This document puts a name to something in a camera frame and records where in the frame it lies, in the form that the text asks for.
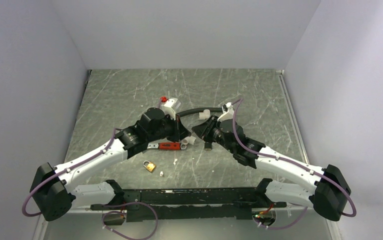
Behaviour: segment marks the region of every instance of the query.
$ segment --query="padlock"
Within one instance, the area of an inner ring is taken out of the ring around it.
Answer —
[[[153,172],[155,170],[156,165],[153,162],[150,161],[144,161],[143,162],[143,167],[145,167],[149,172]]]

